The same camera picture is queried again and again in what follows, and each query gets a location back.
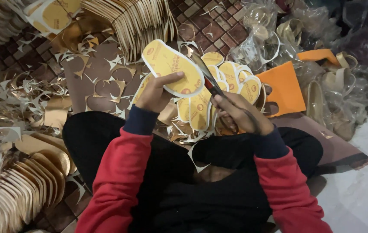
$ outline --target left hand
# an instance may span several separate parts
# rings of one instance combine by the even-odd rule
[[[163,77],[152,78],[135,106],[160,113],[169,103],[173,95],[164,90],[164,85],[176,82],[184,77],[184,72],[172,73]]]

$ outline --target right hand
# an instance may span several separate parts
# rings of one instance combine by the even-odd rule
[[[259,112],[255,106],[251,105],[243,96],[225,91],[223,91],[223,93],[237,107],[249,111],[253,117],[257,119],[259,128],[261,130],[261,135],[268,135],[273,131],[274,125],[270,122],[270,120],[261,112]],[[226,98],[216,95],[211,99],[211,102],[218,110],[218,117],[223,117],[224,120],[230,125],[235,123],[240,129],[247,133],[254,133],[256,131],[253,122],[251,122],[246,113],[244,113],[243,110],[235,107]]]

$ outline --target black pants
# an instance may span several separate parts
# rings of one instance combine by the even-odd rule
[[[124,123],[113,115],[92,111],[76,114],[64,125],[63,140],[90,189],[108,144],[120,135]],[[320,142],[298,129],[278,130],[301,171],[311,176],[323,154]],[[139,204],[131,210],[130,232],[257,231],[272,210],[259,184],[247,137],[212,136],[199,141],[193,149],[195,161],[237,171],[223,180],[195,185],[188,151],[154,135],[137,195]]]

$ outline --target person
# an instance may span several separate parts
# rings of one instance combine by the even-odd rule
[[[321,144],[293,128],[276,128],[242,96],[225,93],[259,122],[216,95],[220,117],[246,133],[211,136],[188,151],[153,135],[172,95],[164,85],[182,72],[151,79],[126,121],[105,112],[71,116],[63,140],[93,198],[76,231],[262,232],[273,214],[284,233],[327,233],[323,210],[306,185],[323,154]]]

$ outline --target orange foam piece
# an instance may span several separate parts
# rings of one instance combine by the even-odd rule
[[[258,74],[257,77],[261,82],[272,87],[272,92],[266,98],[266,102],[275,102],[279,106],[279,112],[267,117],[277,117],[306,110],[305,101],[291,61]]]
[[[334,65],[340,66],[338,59],[333,55],[330,49],[309,50],[303,53],[298,53],[297,56],[301,61],[319,61],[327,59]]]

